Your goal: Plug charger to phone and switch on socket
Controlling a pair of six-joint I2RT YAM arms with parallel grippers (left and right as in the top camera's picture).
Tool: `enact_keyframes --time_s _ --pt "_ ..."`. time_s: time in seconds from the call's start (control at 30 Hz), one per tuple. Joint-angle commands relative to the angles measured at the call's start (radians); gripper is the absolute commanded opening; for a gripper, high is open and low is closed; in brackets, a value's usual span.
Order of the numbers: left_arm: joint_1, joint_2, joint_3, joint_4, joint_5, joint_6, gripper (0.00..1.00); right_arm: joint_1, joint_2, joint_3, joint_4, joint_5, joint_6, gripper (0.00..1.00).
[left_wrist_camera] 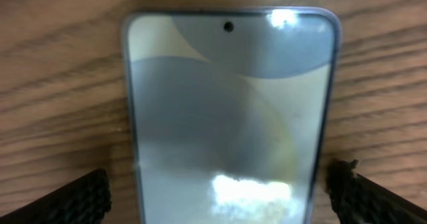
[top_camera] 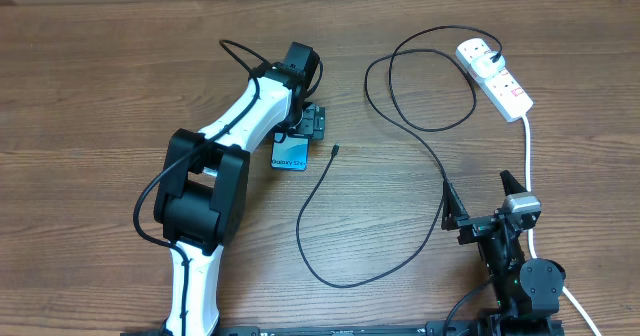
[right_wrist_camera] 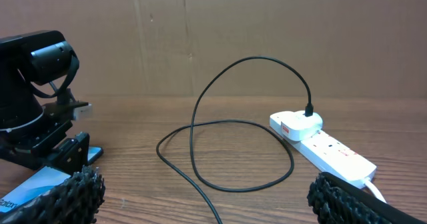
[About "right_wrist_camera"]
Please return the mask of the Galaxy S24+ smartphone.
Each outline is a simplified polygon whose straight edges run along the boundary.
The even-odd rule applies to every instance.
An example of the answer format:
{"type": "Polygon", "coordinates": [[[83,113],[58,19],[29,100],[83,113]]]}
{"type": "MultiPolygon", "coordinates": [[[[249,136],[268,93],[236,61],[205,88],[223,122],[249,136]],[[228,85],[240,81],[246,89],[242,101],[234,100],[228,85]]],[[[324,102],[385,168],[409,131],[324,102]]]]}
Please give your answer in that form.
{"type": "Polygon", "coordinates": [[[1,198],[1,217],[24,203],[62,184],[71,174],[52,167],[43,167],[34,175],[1,198]]]}

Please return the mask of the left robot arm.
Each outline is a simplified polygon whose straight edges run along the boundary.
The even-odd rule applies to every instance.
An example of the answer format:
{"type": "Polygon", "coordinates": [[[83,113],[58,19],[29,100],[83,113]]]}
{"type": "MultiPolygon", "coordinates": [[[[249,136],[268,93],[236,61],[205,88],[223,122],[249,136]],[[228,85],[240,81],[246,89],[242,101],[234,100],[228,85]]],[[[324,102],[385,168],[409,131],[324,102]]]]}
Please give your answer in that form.
{"type": "Polygon", "coordinates": [[[89,134],[67,131],[88,102],[70,84],[79,69],[60,31],[42,30],[1,39],[1,158],[37,170],[69,175],[88,165],[89,134]]]}

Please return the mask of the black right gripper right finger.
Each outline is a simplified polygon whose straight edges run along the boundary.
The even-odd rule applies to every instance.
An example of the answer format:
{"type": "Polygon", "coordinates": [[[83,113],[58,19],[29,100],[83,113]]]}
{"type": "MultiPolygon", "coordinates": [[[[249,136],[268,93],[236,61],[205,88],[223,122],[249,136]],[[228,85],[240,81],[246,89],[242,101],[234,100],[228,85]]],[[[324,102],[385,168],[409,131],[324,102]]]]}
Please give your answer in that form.
{"type": "Polygon", "coordinates": [[[426,224],[328,172],[310,184],[307,200],[319,224],[426,224]]]}

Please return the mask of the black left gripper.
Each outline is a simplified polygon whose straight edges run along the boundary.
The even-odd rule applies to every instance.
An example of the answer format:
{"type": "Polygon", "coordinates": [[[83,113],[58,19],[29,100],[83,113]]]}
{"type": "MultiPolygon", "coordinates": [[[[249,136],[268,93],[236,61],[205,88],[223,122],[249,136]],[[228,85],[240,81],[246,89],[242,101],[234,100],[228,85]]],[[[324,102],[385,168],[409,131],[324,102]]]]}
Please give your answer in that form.
{"type": "Polygon", "coordinates": [[[67,131],[73,126],[73,110],[88,104],[84,101],[44,104],[36,122],[1,132],[1,158],[32,170],[48,166],[71,175],[82,170],[91,164],[90,136],[81,132],[68,137],[67,131]]]}

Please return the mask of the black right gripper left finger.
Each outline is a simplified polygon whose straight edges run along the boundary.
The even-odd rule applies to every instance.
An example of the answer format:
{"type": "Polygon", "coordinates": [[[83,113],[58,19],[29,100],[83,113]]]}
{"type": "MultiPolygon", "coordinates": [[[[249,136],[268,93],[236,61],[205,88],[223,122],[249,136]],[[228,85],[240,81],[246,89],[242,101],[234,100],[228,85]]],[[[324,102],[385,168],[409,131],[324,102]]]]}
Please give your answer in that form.
{"type": "Polygon", "coordinates": [[[84,166],[62,184],[1,215],[1,224],[92,224],[105,202],[99,169],[84,166]]]}

